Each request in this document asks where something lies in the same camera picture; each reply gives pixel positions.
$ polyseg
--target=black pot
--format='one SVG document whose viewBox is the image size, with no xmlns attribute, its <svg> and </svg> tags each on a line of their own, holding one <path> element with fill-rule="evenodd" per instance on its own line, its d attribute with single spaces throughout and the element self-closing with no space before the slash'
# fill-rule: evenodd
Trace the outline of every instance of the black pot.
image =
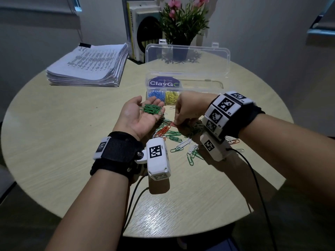
<svg viewBox="0 0 335 251">
<path fill-rule="evenodd" d="M 173 60 L 178 62 L 183 62 L 187 58 L 187 53 L 190 48 L 189 43 L 180 43 L 178 41 L 173 41 L 172 45 L 179 45 L 178 47 L 173 48 Z"/>
</svg>

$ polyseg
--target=gray wall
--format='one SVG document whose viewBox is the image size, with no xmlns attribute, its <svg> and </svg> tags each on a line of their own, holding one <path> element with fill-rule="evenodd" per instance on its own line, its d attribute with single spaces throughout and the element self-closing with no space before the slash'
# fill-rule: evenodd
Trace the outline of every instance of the gray wall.
<svg viewBox="0 0 335 251">
<path fill-rule="evenodd" d="M 335 75 L 335 52 L 305 45 L 306 31 L 327 1 L 211 0 L 210 29 L 193 44 L 210 46 L 217 41 L 229 48 L 232 61 L 261 77 L 282 97 L 295 122 L 335 136 L 335 107 L 327 100 Z M 126 41 L 121 0 L 80 3 L 85 42 L 99 45 Z M 1 120 L 18 90 L 72 50 L 79 37 L 73 29 L 13 24 L 0 24 L 0 31 L 0 56 L 5 57 L 0 58 Z"/>
</svg>

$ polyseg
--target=round table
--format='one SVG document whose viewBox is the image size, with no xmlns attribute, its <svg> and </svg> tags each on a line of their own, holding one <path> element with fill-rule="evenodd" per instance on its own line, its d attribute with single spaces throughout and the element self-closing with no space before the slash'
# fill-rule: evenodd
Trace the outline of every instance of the round table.
<svg viewBox="0 0 335 251">
<path fill-rule="evenodd" d="M 220 57 L 210 57 L 183 69 L 217 64 Z M 1 144 L 6 165 L 32 199 L 60 217 L 65 215 L 90 178 L 92 156 L 100 139 L 112 130 L 123 104 L 139 94 L 145 97 L 147 70 L 147 64 L 127 60 L 118 88 L 50 86 L 43 71 L 19 91 L 6 112 Z M 293 122 L 277 93 L 252 72 L 230 62 L 226 80 L 267 114 Z M 166 112 L 166 118 L 174 119 L 174 109 L 167 106 Z M 237 155 L 219 164 L 195 158 L 190 166 L 188 147 L 171 153 L 177 143 L 167 139 L 166 144 L 172 175 L 168 181 L 145 177 L 140 183 L 133 205 L 142 195 L 125 236 L 200 233 L 232 223 L 260 206 L 250 169 Z M 233 148 L 245 149 L 263 196 L 270 199 L 284 177 L 243 142 Z"/>
</svg>

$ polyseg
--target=purple label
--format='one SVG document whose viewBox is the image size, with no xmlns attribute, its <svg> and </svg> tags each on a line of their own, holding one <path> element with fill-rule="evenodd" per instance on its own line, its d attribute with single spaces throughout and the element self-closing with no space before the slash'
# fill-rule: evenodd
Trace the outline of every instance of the purple label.
<svg viewBox="0 0 335 251">
<path fill-rule="evenodd" d="M 179 88 L 180 81 L 173 77 L 155 77 L 149 81 L 149 87 Z"/>
</svg>

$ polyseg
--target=open palm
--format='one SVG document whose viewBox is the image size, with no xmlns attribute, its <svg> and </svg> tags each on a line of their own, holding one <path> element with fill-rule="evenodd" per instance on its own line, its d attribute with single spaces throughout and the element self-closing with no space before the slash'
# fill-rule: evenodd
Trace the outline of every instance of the open palm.
<svg viewBox="0 0 335 251">
<path fill-rule="evenodd" d="M 149 133 L 155 123 L 161 118 L 161 115 L 144 113 L 140 110 L 140 106 L 144 107 L 145 104 L 153 104 L 163 107 L 164 102 L 156 99 L 155 96 L 148 98 L 142 103 L 141 101 L 142 97 L 137 96 L 124 104 L 113 131 L 126 132 L 139 141 Z"/>
</svg>

